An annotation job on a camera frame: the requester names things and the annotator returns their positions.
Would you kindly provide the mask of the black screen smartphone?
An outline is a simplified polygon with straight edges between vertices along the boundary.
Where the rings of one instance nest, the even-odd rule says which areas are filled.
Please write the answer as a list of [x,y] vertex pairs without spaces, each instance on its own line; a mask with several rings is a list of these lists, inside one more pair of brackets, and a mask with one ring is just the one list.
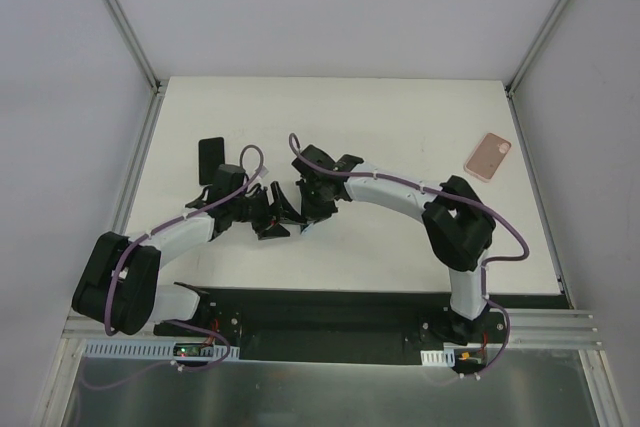
[[212,137],[198,141],[198,182],[210,185],[218,167],[225,163],[225,141],[223,137]]

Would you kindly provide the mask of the pink phone case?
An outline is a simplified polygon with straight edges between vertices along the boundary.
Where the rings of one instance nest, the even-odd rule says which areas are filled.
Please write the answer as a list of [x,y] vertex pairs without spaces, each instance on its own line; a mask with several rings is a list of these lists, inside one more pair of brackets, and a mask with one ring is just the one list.
[[512,143],[494,133],[487,133],[477,144],[463,168],[464,171],[485,182],[490,182],[495,176]]

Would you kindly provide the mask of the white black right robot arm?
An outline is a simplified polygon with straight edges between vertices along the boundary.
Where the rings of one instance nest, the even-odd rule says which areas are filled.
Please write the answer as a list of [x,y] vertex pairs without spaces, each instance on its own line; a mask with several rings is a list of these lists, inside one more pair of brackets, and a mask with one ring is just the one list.
[[433,187],[380,170],[345,154],[335,160],[310,144],[302,149],[290,138],[299,172],[304,228],[329,219],[336,202],[363,202],[403,214],[421,223],[436,258],[448,268],[451,296],[446,316],[429,323],[437,338],[465,345],[486,328],[489,311],[483,293],[481,261],[492,243],[496,222],[470,185],[452,176]]

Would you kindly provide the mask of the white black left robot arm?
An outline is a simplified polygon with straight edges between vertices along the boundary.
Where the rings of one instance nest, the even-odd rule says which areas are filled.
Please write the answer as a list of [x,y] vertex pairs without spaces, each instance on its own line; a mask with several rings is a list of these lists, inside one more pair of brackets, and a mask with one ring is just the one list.
[[260,240],[288,237],[288,224],[306,223],[278,182],[250,188],[248,181],[243,168],[222,164],[177,217],[138,236],[102,234],[75,289],[72,309],[103,323],[110,335],[133,335],[148,322],[168,320],[176,320],[188,335],[204,334],[212,316],[203,306],[206,293],[183,284],[160,286],[159,271],[235,223],[250,224]]

